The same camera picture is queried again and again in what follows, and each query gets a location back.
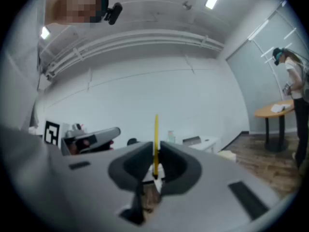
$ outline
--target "white wall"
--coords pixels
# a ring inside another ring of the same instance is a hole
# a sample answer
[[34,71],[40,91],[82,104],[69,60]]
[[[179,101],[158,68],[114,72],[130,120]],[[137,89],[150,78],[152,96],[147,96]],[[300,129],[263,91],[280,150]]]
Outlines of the white wall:
[[[37,101],[43,132],[45,117],[85,124],[88,132],[119,127],[115,148],[128,139],[177,139],[206,135],[224,147],[249,128],[245,103],[226,61],[193,46],[146,45],[111,51],[64,71]],[[88,67],[92,79],[88,86]]]
[[225,42],[217,59],[226,59],[277,9],[282,0],[258,0]]

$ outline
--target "person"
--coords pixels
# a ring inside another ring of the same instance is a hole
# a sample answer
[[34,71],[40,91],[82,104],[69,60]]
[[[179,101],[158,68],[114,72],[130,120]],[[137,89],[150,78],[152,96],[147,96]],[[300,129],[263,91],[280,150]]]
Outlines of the person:
[[45,25],[100,22],[106,13],[104,0],[46,0]]
[[273,58],[275,64],[285,63],[287,72],[289,73],[291,86],[288,87],[287,94],[292,96],[295,107],[297,135],[299,138],[298,147],[296,153],[292,154],[292,157],[296,161],[298,169],[306,158],[307,146],[308,146],[308,120],[309,120],[309,103],[307,103],[302,97],[303,88],[303,62],[296,54],[288,49],[276,48],[273,50]]

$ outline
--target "floor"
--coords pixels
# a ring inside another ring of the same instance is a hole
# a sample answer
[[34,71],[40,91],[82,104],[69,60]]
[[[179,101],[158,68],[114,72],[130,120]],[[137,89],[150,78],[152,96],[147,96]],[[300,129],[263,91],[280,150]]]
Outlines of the floor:
[[[225,150],[237,155],[237,164],[268,183],[281,198],[296,191],[301,183],[292,153],[298,144],[296,133],[287,133],[288,148],[280,153],[272,153],[264,148],[264,135],[240,135]],[[154,184],[144,186],[142,197],[144,217],[147,220],[159,203],[160,197]]]

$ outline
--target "ceiling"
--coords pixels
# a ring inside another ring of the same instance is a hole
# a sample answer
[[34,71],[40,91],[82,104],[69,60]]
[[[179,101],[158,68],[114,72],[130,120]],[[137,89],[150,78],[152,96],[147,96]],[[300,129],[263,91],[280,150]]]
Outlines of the ceiling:
[[[112,7],[120,2],[123,11],[115,25],[103,21],[95,25],[48,26],[51,34],[40,39],[41,60],[44,68],[50,63],[101,37],[141,29],[171,29],[208,35],[224,43],[229,34],[253,7],[257,0],[218,0],[211,10],[205,7],[207,0],[109,0]],[[185,10],[182,3],[188,1],[192,8]]]

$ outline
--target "black sticker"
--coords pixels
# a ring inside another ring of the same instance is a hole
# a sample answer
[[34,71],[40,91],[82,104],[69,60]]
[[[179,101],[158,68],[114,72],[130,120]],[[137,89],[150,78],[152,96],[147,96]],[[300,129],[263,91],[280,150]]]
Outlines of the black sticker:
[[44,131],[44,141],[52,145],[58,145],[59,129],[60,129],[59,124],[46,121]]
[[83,168],[83,167],[86,167],[86,166],[89,166],[89,165],[90,165],[90,163],[88,161],[81,161],[81,162],[78,162],[78,163],[70,164],[69,168],[71,168],[72,170],[75,170],[75,169]]

